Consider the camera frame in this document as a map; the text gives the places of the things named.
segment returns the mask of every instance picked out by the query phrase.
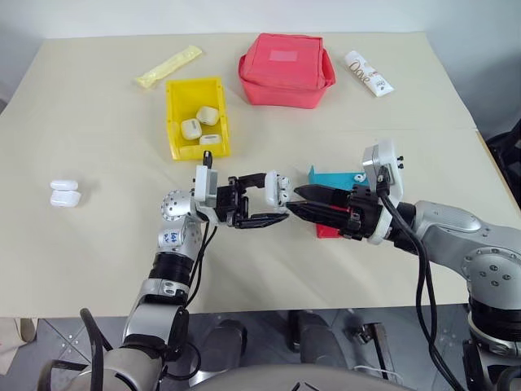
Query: cable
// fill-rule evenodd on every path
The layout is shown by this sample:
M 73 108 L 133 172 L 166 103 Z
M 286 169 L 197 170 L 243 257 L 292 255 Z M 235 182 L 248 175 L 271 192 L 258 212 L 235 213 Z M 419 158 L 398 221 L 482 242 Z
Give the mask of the cable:
M 80 311 L 81 319 L 89 334 L 90 350 L 92 351 L 92 372 L 90 373 L 90 391 L 103 390 L 103 338 L 101 332 L 86 308 Z
M 190 372 L 188 375 L 181 375 L 181 376 L 173 375 L 171 373 L 165 372 L 165 374 L 164 374 L 165 377 L 168 377 L 169 379 L 172 379 L 172 380 L 179 380 L 179 381 L 189 380 L 197 374 L 199 369 L 201 369 L 201 353 L 199 352 L 199 349 L 197 349 L 197 346 L 195 346 L 191 342 L 186 342 L 186 344 L 191 346 L 191 348 L 195 352 L 195 356 L 197 357 L 197 364 L 195 365 L 195 369 L 192 372 Z
M 54 368 L 57 369 L 68 369 L 71 371 L 83 371 L 87 368 L 87 365 L 80 364 L 78 362 L 70 362 L 63 360 L 50 360 L 40 372 L 40 377 L 38 378 L 37 391 L 50 391 L 50 377 L 51 372 Z
M 199 259 L 201 257 L 201 252 L 203 251 L 204 244 L 206 243 L 206 237 L 208 236 L 209 227 L 210 227 L 210 223 L 207 222 L 206 226 L 204 227 L 204 235 L 203 235 L 203 241 L 201 243 L 201 248 L 199 249 L 199 252 L 197 253 L 197 259 L 195 260 L 194 269 L 192 270 L 192 275 L 190 276 L 190 282 L 188 283 L 189 287 L 192 286 L 192 283 L 194 282 L 195 272 L 199 268 Z
M 440 374 L 447 380 L 449 385 L 457 390 L 463 391 L 464 388 L 459 384 L 458 380 L 454 376 L 454 374 L 450 371 L 449 367 L 445 363 L 444 359 L 441 357 L 440 352 L 436 348 L 436 334 L 437 334 L 437 323 L 438 323 L 438 314 L 436 308 L 436 299 L 434 294 L 434 287 L 432 284 L 432 275 L 431 275 L 431 265 L 427 257 L 427 250 L 423 245 L 422 241 L 418 238 L 418 236 L 414 233 L 414 231 L 410 228 L 409 224 L 405 222 L 404 218 L 400 215 L 400 213 L 396 210 L 395 206 L 392 204 L 389 196 L 386 191 L 377 190 L 378 196 L 380 197 L 383 206 L 385 209 L 392 215 L 392 218 L 396 225 L 408 236 L 408 238 L 413 242 L 414 247 L 416 248 L 416 252 L 419 258 L 419 272 L 418 272 L 418 286 L 416 289 L 416 313 L 418 316 L 418 321 L 420 323 L 420 328 L 422 329 L 423 335 L 427 339 L 429 344 L 429 355 L 431 356 L 431 360 L 434 365 L 440 371 Z M 425 323 L 425 318 L 422 312 L 422 293 L 424 285 L 427 285 L 427 293 L 429 297 L 430 307 L 431 307 L 431 331 L 429 332 L 427 325 Z
M 109 350 L 112 350 L 112 345 L 111 343 L 107 340 L 107 338 L 105 338 L 105 336 L 103 335 L 103 333 L 101 332 L 101 330 L 99 331 L 99 335 L 101 336 L 101 341 L 102 341 L 102 344 L 103 344 L 103 348 L 105 348 L 105 350 L 108 352 Z
M 192 272 L 192 276 L 195 275 L 195 268 L 198 268 L 197 270 L 197 284 L 195 285 L 194 292 L 190 296 L 190 299 L 186 302 L 186 307 L 194 300 L 195 295 L 199 291 L 199 287 L 201 285 L 201 277 L 203 277 L 203 258 L 204 258 L 204 252 L 206 251 L 206 247 L 210 244 L 210 242 L 213 239 L 213 236 L 215 236 L 217 232 L 217 226 L 213 227 L 212 234 L 208 238 L 206 242 L 203 242 L 203 245 L 201 246 L 201 249 L 199 250 L 199 255 L 197 256 L 197 261 L 195 262 L 194 271 Z
M 404 377 L 402 375 L 400 375 L 398 372 L 388 371 L 387 369 L 373 368 L 373 367 L 369 367 L 368 365 L 356 365 L 352 369 L 354 369 L 355 371 L 358 371 L 359 369 L 366 369 L 368 371 L 376 371 L 376 372 L 380 372 L 380 373 L 388 373 L 389 375 L 396 376 L 400 380 L 400 385 L 404 385 L 404 383 L 405 383 L 404 382 Z
M 510 384 L 515 378 L 521 377 L 521 367 L 508 367 L 497 380 L 497 391 L 510 391 Z

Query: red bag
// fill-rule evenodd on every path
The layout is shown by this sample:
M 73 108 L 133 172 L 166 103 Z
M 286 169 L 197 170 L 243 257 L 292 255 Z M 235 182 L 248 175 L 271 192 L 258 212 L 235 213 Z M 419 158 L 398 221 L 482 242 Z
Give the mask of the red bag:
M 320 37 L 263 33 L 239 61 L 251 104 L 315 108 L 335 71 Z

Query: yellow plastic bin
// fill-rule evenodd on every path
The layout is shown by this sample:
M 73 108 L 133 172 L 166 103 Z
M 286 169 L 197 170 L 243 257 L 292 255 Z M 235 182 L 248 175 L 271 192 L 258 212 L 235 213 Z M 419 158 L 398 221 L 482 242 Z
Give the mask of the yellow plastic bin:
M 201 128 L 203 135 L 219 134 L 222 143 L 199 145 L 198 139 L 186 140 L 182 137 L 181 123 L 195 118 L 201 106 L 210 106 L 219 110 L 219 121 L 214 126 L 201 124 Z M 204 151 L 210 151 L 215 157 L 230 154 L 225 91 L 220 77 L 167 81 L 166 108 L 166 129 L 174 160 L 200 160 L 203 158 Z

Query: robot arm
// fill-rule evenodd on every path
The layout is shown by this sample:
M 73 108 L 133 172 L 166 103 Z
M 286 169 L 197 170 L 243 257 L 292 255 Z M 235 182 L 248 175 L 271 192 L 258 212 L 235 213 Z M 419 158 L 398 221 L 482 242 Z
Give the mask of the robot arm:
M 182 355 L 187 345 L 190 286 L 208 243 L 201 235 L 202 223 L 247 229 L 270 226 L 288 217 L 284 204 L 289 200 L 289 181 L 275 171 L 230 177 L 228 185 L 218 187 L 212 155 L 205 152 L 194 183 L 194 189 L 171 191 L 163 199 L 152 269 L 127 318 L 122 346 L 105 353 L 102 370 L 96 374 L 99 378 L 103 373 L 104 390 L 155 390 L 166 376 L 165 364 Z M 273 213 L 248 215 L 249 187 L 265 189 Z M 91 388 L 93 367 L 94 363 L 83 369 L 67 389 Z M 39 391 L 50 384 L 50 368 L 41 374 Z M 187 380 L 189 376 L 177 378 Z
M 488 224 L 451 206 L 427 201 L 402 203 L 402 160 L 401 156 L 396 158 L 388 141 L 367 148 L 363 167 L 369 187 L 355 186 L 351 191 L 318 185 L 297 187 L 295 192 L 305 200 L 290 202 L 287 207 L 306 221 L 337 228 L 346 238 L 366 238 L 372 244 L 386 239 L 397 248 L 416 253 L 377 196 L 379 183 L 387 182 L 389 199 L 422 241 L 429 261 L 466 279 L 471 308 L 468 321 L 478 355 L 500 355 L 504 359 L 497 356 L 494 364 L 512 365 L 513 358 L 521 358 L 521 231 Z M 379 177 L 382 167 L 388 173 L 387 181 Z M 492 389 L 495 381 L 485 372 L 484 368 L 482 377 L 488 379 L 484 383 Z

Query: table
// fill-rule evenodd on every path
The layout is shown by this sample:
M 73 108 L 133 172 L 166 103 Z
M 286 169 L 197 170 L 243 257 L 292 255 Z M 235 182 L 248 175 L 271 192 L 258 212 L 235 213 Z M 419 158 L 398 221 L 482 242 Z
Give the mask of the table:
M 393 138 L 405 156 L 405 201 L 463 207 L 521 228 L 519 210 L 475 124 L 422 33 L 320 34 L 337 83 L 315 110 L 250 106 L 236 76 L 255 34 L 104 37 L 45 41 L 0 116 L 0 316 L 127 315 L 147 277 L 159 205 L 188 189 L 195 161 L 174 162 L 165 131 L 164 81 L 134 77 L 188 44 L 204 56 L 170 78 L 221 76 L 229 175 L 277 169 L 294 184 L 318 172 L 359 170 L 365 147 Z M 360 51 L 396 88 L 376 99 L 341 68 Z M 49 182 L 74 178 L 75 209 L 49 204 Z M 251 211 L 262 208 L 251 192 Z M 208 248 L 190 312 L 412 305 L 417 260 L 389 243 L 314 237 L 290 217 L 255 231 L 221 227 Z M 433 266 L 437 301 L 466 300 L 462 279 Z

